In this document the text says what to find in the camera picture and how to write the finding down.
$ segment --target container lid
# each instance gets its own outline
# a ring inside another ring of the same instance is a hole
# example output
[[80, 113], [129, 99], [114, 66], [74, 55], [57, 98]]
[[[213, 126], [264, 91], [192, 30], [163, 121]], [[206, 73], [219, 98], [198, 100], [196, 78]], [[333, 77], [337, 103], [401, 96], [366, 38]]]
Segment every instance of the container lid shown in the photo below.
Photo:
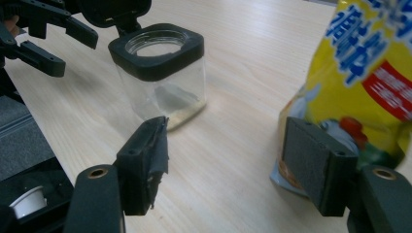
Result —
[[[153, 43], [178, 44], [179, 50], [166, 54], [144, 56], [137, 49]], [[186, 68], [204, 54], [204, 39], [200, 34], [169, 24], [155, 24], [117, 38], [109, 44], [115, 63], [129, 75], [156, 82]]]
[[127, 27], [138, 24], [137, 17], [146, 14], [152, 0], [77, 0], [87, 21], [97, 27]]

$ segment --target food image on bag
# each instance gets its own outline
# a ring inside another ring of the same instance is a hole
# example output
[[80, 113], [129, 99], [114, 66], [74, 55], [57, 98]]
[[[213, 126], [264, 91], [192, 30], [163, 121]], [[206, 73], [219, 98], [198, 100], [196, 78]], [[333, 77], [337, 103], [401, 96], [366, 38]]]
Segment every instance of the food image on bag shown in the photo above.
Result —
[[[412, 131], [412, 0], [339, 1], [305, 85], [280, 113], [279, 145], [287, 117], [318, 125], [359, 156], [358, 169], [395, 168]], [[299, 188], [281, 155], [275, 182]]]

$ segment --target table surface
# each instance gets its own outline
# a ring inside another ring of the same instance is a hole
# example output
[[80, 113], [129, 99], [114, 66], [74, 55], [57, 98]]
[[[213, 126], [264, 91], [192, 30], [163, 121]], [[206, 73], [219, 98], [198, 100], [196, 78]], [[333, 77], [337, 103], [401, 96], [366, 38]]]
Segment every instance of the table surface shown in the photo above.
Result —
[[[143, 27], [169, 22], [204, 36], [208, 100], [168, 134], [169, 174], [154, 209], [126, 218], [127, 232], [347, 232], [346, 216], [322, 217], [269, 180], [278, 114], [303, 85], [333, 11], [302, 0], [153, 1]], [[96, 50], [56, 27], [33, 40], [66, 61], [64, 78], [20, 60], [6, 66], [72, 182], [112, 164], [142, 122], [107, 49], [116, 29], [96, 31]], [[399, 168], [409, 180], [411, 166], [407, 159]]]

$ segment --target snack bag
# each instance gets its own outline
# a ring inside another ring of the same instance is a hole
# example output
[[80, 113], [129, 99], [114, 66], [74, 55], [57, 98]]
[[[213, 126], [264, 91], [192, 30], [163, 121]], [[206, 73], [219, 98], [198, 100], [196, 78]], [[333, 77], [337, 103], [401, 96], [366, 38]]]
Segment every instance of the snack bag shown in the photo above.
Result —
[[[280, 113], [280, 145], [287, 117], [319, 125], [359, 155], [358, 168], [395, 168], [412, 130], [412, 0], [340, 1], [306, 84]], [[281, 154], [275, 172], [298, 187]]]

